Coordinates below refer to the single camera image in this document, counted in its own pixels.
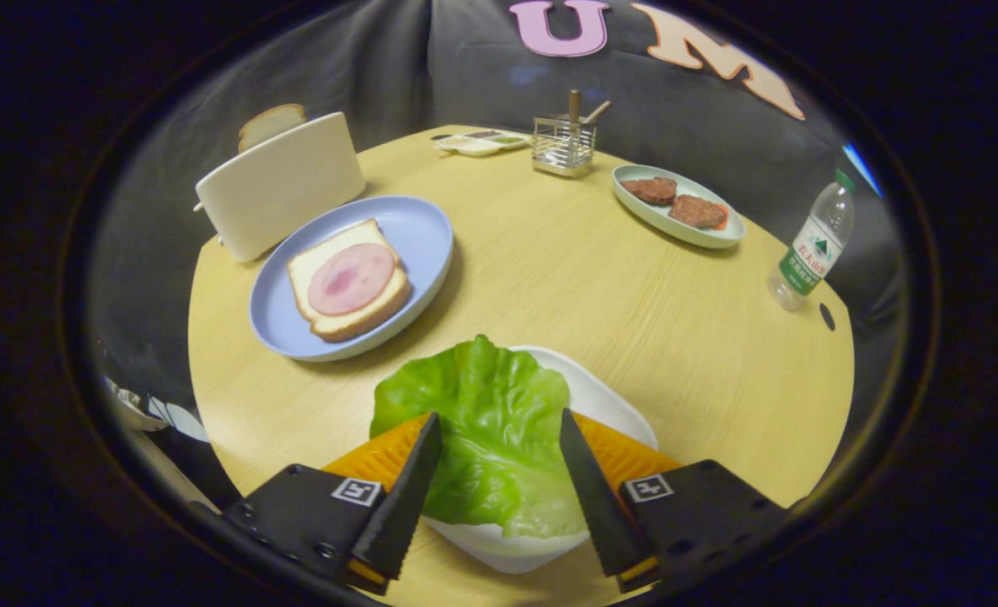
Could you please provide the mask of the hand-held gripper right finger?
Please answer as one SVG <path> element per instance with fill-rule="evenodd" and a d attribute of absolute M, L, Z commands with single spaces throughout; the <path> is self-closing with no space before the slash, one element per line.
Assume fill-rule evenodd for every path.
<path fill-rule="evenodd" d="M 789 519 L 718 461 L 682 465 L 579 412 L 563 411 L 560 446 L 604 575 L 623 591 L 692 588 Z"/>

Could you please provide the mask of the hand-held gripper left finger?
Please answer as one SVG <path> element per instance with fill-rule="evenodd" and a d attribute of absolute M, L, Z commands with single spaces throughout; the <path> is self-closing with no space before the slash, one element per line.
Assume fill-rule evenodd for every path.
<path fill-rule="evenodd" d="M 401 575 L 443 450 L 426 412 L 320 469 L 288 465 L 225 508 L 225 525 L 311 576 L 383 595 Z"/>

